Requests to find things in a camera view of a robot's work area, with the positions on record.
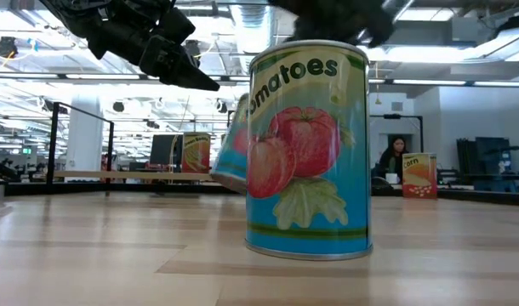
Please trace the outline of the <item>tomatoes can blue label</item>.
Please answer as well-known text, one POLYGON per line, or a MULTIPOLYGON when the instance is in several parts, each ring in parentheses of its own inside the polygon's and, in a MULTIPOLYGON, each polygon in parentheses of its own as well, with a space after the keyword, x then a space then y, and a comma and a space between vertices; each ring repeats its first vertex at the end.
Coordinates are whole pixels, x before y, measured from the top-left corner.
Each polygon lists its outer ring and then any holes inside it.
POLYGON ((223 138, 220 152, 210 172, 211 178, 229 190, 246 194, 246 166, 248 149, 248 101, 245 93, 230 115, 230 125, 223 138))
POLYGON ((286 42, 250 65, 246 243, 281 258, 368 255, 368 58, 347 43, 286 42))

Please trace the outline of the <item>wooden shelf black frame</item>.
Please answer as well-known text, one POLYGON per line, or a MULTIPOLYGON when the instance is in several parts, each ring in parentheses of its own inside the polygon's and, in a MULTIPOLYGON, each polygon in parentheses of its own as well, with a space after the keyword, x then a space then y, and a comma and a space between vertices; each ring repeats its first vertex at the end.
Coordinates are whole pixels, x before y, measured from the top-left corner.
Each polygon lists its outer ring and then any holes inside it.
POLYGON ((113 121, 106 120, 101 116, 96 116, 66 103, 53 103, 45 191, 50 195, 86 191, 231 193, 226 187, 214 182, 210 175, 206 173, 121 172, 112 170, 114 133, 115 122, 113 121), (105 171, 57 171, 55 169, 55 149, 57 145, 59 114, 62 107, 85 116, 90 116, 109 125, 108 161, 105 171))

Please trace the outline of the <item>black tube frame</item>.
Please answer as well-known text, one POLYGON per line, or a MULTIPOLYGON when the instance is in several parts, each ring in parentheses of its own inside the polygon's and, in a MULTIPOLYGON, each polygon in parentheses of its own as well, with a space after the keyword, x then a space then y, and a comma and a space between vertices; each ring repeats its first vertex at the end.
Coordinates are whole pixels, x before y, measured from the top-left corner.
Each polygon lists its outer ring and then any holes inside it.
POLYGON ((420 144, 420 152, 425 153, 425 144, 424 144, 424 118, 422 116, 409 116, 409 115, 400 115, 396 113, 392 114, 384 114, 384 115, 369 115, 369 117, 378 117, 383 118, 385 120, 401 120, 402 118, 414 118, 419 121, 419 144, 420 144))

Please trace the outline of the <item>black monitor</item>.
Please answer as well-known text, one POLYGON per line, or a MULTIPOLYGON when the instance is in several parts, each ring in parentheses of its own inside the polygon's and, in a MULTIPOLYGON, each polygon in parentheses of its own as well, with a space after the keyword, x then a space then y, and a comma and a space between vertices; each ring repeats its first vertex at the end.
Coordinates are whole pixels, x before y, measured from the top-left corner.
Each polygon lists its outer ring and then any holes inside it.
POLYGON ((171 166, 176 173, 181 172, 183 136, 175 134, 154 135, 149 163, 171 166))

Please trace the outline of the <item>corn can orange label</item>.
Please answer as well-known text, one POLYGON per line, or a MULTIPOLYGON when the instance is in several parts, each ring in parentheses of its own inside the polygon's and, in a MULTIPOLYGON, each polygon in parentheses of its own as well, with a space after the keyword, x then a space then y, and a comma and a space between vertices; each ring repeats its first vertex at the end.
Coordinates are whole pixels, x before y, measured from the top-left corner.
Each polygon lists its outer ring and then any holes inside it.
POLYGON ((407 198, 437 198, 435 154, 407 153, 403 155, 402 193, 407 198))

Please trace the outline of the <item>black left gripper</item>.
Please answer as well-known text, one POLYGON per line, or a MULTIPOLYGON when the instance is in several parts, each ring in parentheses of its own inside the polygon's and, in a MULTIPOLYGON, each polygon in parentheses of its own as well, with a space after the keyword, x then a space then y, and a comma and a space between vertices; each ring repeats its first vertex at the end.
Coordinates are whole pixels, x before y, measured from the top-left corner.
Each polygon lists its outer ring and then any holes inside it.
POLYGON ((87 23, 88 48, 98 60, 107 52, 117 55, 159 82, 181 88, 218 91, 220 85, 203 73, 184 47, 152 35, 157 21, 124 17, 87 23))

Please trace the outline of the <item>dark blue partition panel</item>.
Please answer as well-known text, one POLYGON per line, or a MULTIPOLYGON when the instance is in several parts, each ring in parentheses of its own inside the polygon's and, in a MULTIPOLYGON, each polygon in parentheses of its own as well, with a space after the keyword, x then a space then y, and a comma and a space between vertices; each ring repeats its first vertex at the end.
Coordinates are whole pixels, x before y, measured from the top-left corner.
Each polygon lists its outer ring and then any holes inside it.
POLYGON ((510 192, 515 184, 502 178, 510 169, 510 146, 507 138, 476 137, 456 140, 459 171, 466 183, 476 191, 510 192))

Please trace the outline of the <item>silver ventilation duct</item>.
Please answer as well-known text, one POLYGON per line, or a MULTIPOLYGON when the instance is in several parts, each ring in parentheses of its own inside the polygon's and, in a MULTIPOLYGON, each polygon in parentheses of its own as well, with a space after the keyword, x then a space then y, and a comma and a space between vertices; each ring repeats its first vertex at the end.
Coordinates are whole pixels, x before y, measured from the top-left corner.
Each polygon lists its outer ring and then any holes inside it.
POLYGON ((275 10, 264 5, 231 5, 236 26, 237 52, 244 74, 255 55, 276 44, 275 10))

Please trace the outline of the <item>green beans can orange label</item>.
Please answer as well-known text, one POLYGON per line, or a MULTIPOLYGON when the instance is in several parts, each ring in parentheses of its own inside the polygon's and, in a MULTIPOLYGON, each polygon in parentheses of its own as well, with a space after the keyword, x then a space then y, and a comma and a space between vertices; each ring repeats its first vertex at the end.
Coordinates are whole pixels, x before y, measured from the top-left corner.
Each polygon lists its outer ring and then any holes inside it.
POLYGON ((208 133, 185 133, 182 147, 183 173, 209 173, 210 143, 208 133))

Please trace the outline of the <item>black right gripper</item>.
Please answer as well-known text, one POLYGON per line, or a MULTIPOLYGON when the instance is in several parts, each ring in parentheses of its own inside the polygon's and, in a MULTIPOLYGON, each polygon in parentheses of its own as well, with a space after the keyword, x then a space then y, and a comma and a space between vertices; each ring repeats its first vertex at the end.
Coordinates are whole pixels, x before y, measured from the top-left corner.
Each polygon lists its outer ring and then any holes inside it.
POLYGON ((370 48, 386 42, 394 31, 383 0, 267 0, 297 16, 290 42, 331 40, 356 46, 359 32, 372 36, 370 48))

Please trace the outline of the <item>person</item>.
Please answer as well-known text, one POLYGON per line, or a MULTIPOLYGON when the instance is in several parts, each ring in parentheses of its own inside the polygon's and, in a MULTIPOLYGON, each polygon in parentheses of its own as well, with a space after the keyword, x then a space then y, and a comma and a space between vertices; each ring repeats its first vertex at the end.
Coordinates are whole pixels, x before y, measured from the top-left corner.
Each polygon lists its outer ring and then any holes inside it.
POLYGON ((395 136, 387 149, 382 153, 376 166, 376 173, 380 177, 385 177, 387 173, 397 175, 399 182, 402 182, 403 155, 407 154, 406 142, 402 136, 395 136))

